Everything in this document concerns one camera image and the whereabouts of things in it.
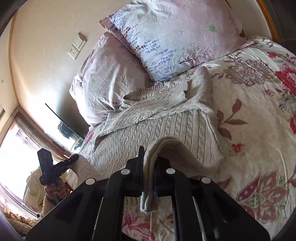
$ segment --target white dot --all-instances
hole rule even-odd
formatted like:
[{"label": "white dot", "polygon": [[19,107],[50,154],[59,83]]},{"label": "white dot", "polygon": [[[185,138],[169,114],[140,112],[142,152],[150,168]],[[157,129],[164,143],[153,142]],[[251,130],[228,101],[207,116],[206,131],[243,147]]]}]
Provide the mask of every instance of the white dot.
[{"label": "white dot", "polygon": [[89,178],[89,179],[87,179],[87,180],[85,181],[85,183],[86,183],[87,185],[93,185],[94,182],[95,182],[95,180],[94,180],[93,178]]},{"label": "white dot", "polygon": [[127,175],[127,174],[129,174],[130,172],[131,172],[131,171],[130,171],[129,169],[127,169],[127,168],[121,170],[121,174],[122,174],[122,175]]},{"label": "white dot", "polygon": [[166,170],[166,172],[167,172],[167,174],[174,174],[174,173],[176,172],[176,170],[173,169],[173,168],[168,168],[168,169]]},{"label": "white dot", "polygon": [[202,178],[202,182],[203,182],[204,184],[209,184],[209,183],[211,182],[211,179],[209,179],[208,177],[203,177],[203,178]]}]

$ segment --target floral bed sheet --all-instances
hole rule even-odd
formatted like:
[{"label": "floral bed sheet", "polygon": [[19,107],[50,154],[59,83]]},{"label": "floral bed sheet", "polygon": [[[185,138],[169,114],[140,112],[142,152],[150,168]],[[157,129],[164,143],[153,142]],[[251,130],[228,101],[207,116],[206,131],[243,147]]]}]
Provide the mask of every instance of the floral bed sheet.
[{"label": "floral bed sheet", "polygon": [[[210,178],[273,238],[296,203],[296,56],[264,37],[247,39],[254,44],[203,64],[225,156]],[[82,154],[91,153],[96,131],[88,133]],[[126,199],[122,231],[141,241],[174,240],[170,198],[147,215],[138,199]]]}]

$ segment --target hand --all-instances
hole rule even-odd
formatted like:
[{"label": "hand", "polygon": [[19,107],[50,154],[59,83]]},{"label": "hand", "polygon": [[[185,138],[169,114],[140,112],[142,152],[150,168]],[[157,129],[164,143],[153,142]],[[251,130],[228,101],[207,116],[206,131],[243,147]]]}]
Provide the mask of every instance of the hand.
[{"label": "hand", "polygon": [[45,190],[47,197],[51,200],[54,200],[54,195],[55,195],[53,193],[54,191],[58,191],[57,195],[62,199],[64,199],[69,194],[68,190],[65,187],[65,183],[63,182],[63,180],[61,178],[59,178],[57,186],[56,186],[56,184],[55,185],[48,185],[44,188],[44,190]]}]

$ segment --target curtain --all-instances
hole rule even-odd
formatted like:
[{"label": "curtain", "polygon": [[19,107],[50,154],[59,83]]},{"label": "curtain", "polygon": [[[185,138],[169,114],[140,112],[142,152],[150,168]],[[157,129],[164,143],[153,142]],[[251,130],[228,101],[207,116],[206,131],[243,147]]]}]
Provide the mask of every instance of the curtain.
[{"label": "curtain", "polygon": [[19,127],[19,129],[27,135],[27,137],[35,143],[37,146],[49,150],[52,153],[52,157],[56,161],[63,161],[66,159],[64,155],[70,156],[71,153],[62,148],[53,139],[47,136],[42,128],[40,128],[23,110],[22,107],[18,107],[12,115],[13,121]]}]

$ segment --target pillow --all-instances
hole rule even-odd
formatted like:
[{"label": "pillow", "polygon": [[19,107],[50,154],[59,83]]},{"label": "pillow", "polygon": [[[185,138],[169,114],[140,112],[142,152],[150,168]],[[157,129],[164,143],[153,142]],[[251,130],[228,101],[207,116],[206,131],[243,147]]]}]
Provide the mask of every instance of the pillow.
[{"label": "pillow", "polygon": [[100,24],[131,47],[154,81],[252,44],[239,37],[241,24],[225,0],[132,1]]},{"label": "pillow", "polygon": [[106,32],[74,77],[70,94],[93,126],[117,110],[126,94],[152,85],[137,57]]}]

